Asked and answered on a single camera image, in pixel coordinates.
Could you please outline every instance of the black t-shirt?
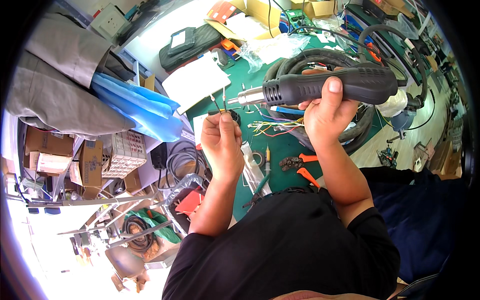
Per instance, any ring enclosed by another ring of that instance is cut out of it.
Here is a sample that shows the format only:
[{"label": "black t-shirt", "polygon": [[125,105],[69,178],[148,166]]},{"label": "black t-shirt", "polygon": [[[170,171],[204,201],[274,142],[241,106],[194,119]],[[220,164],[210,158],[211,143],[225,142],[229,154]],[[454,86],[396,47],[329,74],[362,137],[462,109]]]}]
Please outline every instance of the black t-shirt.
[{"label": "black t-shirt", "polygon": [[395,290],[398,250],[375,208],[348,228],[320,194],[263,199],[225,234],[189,234],[163,290],[164,300],[260,299],[297,290],[386,299]]}]

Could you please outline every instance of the white plastic crate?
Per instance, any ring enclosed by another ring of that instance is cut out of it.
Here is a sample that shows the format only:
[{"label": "white plastic crate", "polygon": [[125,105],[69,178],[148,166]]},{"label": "white plastic crate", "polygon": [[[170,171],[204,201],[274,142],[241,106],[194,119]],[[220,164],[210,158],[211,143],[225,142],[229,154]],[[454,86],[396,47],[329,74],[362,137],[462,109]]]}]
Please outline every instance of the white plastic crate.
[{"label": "white plastic crate", "polygon": [[125,178],[147,161],[144,137],[132,131],[112,134],[110,161],[110,168],[102,173],[102,177]]}]

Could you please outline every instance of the hand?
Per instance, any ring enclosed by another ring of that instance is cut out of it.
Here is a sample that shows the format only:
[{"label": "hand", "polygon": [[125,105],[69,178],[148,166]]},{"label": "hand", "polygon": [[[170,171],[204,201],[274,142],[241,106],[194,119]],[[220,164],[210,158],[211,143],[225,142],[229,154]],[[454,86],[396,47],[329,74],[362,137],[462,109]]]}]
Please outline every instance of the hand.
[{"label": "hand", "polygon": [[[305,70],[302,74],[313,74],[322,70]],[[322,99],[305,101],[299,109],[305,110],[305,131],[316,145],[329,145],[338,141],[357,113],[358,101],[343,100],[343,85],[339,78],[330,77],[322,88]]]},{"label": "hand", "polygon": [[202,149],[212,167],[213,178],[224,183],[236,183],[243,171],[240,126],[230,112],[217,113],[204,120]]}]

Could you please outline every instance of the black heat gun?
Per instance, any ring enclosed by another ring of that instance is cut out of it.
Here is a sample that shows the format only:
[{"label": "black heat gun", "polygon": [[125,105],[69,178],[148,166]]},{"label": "black heat gun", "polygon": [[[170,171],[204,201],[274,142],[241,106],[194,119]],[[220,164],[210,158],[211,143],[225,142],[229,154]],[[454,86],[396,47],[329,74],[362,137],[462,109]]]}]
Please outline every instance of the black heat gun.
[{"label": "black heat gun", "polygon": [[266,103],[274,105],[295,105],[303,101],[322,98],[322,87],[330,76],[336,76],[343,83],[343,98],[368,104],[382,104],[397,93],[398,81],[392,70],[372,63],[361,63],[334,72],[311,75],[286,74],[266,80],[262,86],[242,91],[229,104],[250,105]]}]

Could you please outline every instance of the circuit board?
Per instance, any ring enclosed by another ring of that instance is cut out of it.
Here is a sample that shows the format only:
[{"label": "circuit board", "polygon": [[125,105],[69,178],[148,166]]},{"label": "circuit board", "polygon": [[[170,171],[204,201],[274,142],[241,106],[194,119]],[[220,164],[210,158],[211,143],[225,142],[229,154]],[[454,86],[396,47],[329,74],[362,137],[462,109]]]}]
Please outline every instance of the circuit board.
[{"label": "circuit board", "polygon": [[[288,20],[290,21],[290,29],[299,28],[301,26],[315,26],[307,15],[302,16],[302,10],[286,10]],[[307,35],[310,32],[316,32],[314,29],[302,29],[297,34]]]}]

